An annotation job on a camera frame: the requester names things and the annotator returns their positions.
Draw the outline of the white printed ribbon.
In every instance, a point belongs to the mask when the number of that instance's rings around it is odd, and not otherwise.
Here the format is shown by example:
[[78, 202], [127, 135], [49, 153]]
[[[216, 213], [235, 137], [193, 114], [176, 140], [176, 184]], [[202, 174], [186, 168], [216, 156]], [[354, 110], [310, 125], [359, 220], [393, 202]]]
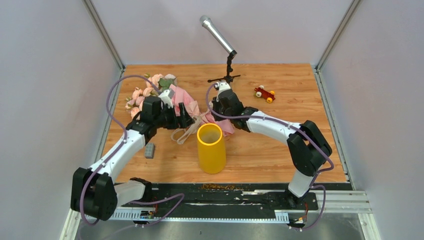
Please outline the white printed ribbon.
[[[176, 142], [178, 145], [183, 145], [185, 143], [185, 141], [191, 136], [197, 133], [198, 129], [201, 126], [202, 123], [202, 117], [199, 116], [194, 116], [194, 123], [188, 127], [188, 128], [184, 128], [184, 129], [176, 129], [172, 132], [172, 134], [170, 135], [171, 140], [173, 140], [174, 142]], [[179, 138], [175, 138], [176, 134], [179, 132], [183, 132], [183, 134], [179, 137]]]

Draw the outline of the pink flower bouquet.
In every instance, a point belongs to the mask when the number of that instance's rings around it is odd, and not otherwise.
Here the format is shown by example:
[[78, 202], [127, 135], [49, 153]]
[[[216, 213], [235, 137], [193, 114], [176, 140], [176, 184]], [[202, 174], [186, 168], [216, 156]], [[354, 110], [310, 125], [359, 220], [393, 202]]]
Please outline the pink flower bouquet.
[[184, 103], [187, 112], [192, 118], [201, 116], [201, 126], [208, 123], [216, 124], [222, 129], [225, 137], [235, 133], [235, 129], [228, 119], [216, 121], [209, 110], [202, 112], [199, 103], [186, 90], [177, 86], [177, 77], [173, 74], [155, 74], [153, 76], [145, 74], [144, 76], [148, 78], [145, 83], [146, 87], [144, 89], [136, 87], [132, 96], [126, 98], [125, 109], [131, 117], [134, 117], [136, 113], [142, 110], [142, 103], [146, 97], [159, 95], [156, 89], [161, 91], [172, 89], [174, 91], [172, 103], [175, 105], [177, 114], [179, 113], [178, 104]]

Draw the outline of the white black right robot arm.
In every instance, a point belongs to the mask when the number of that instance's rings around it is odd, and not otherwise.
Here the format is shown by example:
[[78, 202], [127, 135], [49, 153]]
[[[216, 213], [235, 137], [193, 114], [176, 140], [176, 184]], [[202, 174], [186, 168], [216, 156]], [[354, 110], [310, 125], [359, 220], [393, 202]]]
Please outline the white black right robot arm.
[[324, 171], [322, 165], [330, 163], [333, 150], [318, 128], [310, 120], [304, 123], [289, 122], [272, 117], [263, 111], [244, 106], [232, 89], [220, 91], [206, 105], [217, 120], [230, 120], [237, 129], [256, 133], [285, 144], [295, 167], [295, 173], [285, 195], [286, 204], [298, 209], [306, 201], [317, 176]]

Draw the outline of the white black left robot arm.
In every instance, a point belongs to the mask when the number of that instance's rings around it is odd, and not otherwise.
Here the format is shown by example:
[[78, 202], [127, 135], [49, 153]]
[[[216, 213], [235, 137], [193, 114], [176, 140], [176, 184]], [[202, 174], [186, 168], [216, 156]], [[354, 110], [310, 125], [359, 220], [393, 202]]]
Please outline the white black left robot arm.
[[116, 184], [118, 175], [158, 129], [185, 129], [194, 120], [182, 102], [174, 105], [167, 96], [149, 96], [142, 105], [142, 110], [125, 127], [119, 141], [100, 160], [74, 172], [70, 199], [73, 211], [107, 221], [117, 207], [132, 201], [142, 207], [152, 203], [149, 181], [136, 177]]

